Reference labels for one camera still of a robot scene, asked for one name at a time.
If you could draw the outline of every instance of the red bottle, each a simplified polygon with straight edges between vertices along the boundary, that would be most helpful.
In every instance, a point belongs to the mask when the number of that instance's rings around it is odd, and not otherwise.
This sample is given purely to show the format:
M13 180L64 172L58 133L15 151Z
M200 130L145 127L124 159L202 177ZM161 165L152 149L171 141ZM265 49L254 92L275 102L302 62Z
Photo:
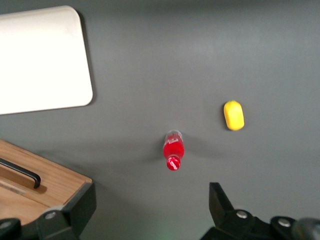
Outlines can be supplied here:
M163 155L166 165L171 171L177 171L185 154L182 134L178 130L169 131L164 140Z

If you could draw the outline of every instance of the yellow object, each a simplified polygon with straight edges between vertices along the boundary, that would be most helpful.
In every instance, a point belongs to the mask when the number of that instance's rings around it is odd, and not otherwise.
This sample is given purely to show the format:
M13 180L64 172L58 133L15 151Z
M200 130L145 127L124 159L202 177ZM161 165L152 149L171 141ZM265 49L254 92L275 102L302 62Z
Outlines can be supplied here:
M239 102L228 101L224 105L223 111L226 125L230 130L238 131L244 127L244 113Z

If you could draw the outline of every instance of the wooden cutting board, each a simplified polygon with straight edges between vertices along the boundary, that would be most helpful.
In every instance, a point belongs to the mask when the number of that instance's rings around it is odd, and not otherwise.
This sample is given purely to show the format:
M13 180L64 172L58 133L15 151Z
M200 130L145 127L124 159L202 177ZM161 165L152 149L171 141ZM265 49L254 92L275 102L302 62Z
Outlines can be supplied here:
M0 165L0 219L20 218L22 224L35 220L46 209L65 205L92 180L68 168L0 140L0 158L41 177L40 187L24 174Z

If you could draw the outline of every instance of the white tray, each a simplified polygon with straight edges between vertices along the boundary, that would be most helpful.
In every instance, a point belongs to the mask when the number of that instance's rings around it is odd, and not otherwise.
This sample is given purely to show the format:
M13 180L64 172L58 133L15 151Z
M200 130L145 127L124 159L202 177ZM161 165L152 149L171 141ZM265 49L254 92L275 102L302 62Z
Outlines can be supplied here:
M0 15L0 115L85 106L93 97L70 6Z

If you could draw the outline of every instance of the metal handle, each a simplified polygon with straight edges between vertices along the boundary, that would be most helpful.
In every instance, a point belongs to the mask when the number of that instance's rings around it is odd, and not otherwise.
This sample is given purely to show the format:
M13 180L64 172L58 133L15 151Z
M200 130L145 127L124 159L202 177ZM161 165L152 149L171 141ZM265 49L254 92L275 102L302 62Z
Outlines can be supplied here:
M37 189L40 186L40 182L41 182L41 178L38 174L29 171L21 166L18 166L12 162L9 162L7 160L4 160L2 158L0 158L0 165L6 166L12 170L15 170L21 174L27 175L28 177L32 178L34 180L34 189Z

